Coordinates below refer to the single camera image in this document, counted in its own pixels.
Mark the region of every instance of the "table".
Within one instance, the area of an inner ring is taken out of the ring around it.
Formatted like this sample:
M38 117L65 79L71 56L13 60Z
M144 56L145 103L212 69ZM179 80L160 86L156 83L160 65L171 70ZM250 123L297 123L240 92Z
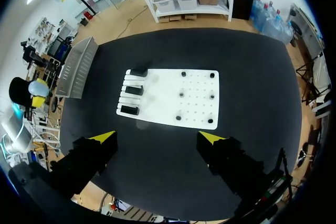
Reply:
M155 214L190 220L229 218L240 203L197 152L197 129L116 115L124 73L136 67L217 70L218 128L206 132L234 136L249 156L264 162L265 172L284 147L293 170L301 104L285 46L243 31L169 29L100 45L82 99L65 101L60 138L65 155L81 136L118 132L118 152L92 179L103 190Z

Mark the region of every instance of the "wire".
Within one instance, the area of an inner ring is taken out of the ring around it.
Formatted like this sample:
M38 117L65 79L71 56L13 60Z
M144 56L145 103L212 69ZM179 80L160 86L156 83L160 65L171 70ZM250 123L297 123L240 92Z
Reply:
M128 20L127 20L128 23L127 23L127 25L126 25L124 31L122 31L121 34L119 34L119 35L117 36L116 39L119 39L120 36L127 30L128 26L132 23L132 21L135 20L140 14L142 14L142 13L143 13L145 10L147 10L147 9L148 9L148 6L145 6L145 9L142 10L141 12L139 12L138 14L136 14L136 16L135 16L134 18L130 18L130 19L128 19Z
M99 210L98 210L98 212L100 213L101 213L101 209L103 208L104 200L106 199L107 196L108 196L108 193L105 193L103 198L101 199Z
M36 131L36 129L35 129L35 127L33 127L32 125L31 125L31 129L35 132L35 134L36 134L36 136L34 136L34 138L33 138L33 140L35 139L35 138L39 138L40 140L42 140L42 142L44 142L46 145L48 145L49 147L51 147L51 148L53 148L53 149L55 149L55 150L59 150L60 148L61 148L61 142L59 141L59 139L58 139L58 137L57 136L55 136L55 135L53 135L52 133L50 133L50 132L43 132L43 134L49 134L49 135L52 135L57 141L58 141L58 147L54 147L54 146L52 146L52 145L50 145L45 139L43 139L38 133L37 133L37 131Z

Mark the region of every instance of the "white block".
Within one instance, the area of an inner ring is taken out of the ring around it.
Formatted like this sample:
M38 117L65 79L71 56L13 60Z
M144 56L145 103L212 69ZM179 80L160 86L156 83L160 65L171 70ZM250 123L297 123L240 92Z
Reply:
M130 70L125 78L129 79ZM122 87L116 113L128 118L172 126L214 130L218 125L219 73L214 70L149 69L143 95L125 93ZM139 115L120 111L139 108Z

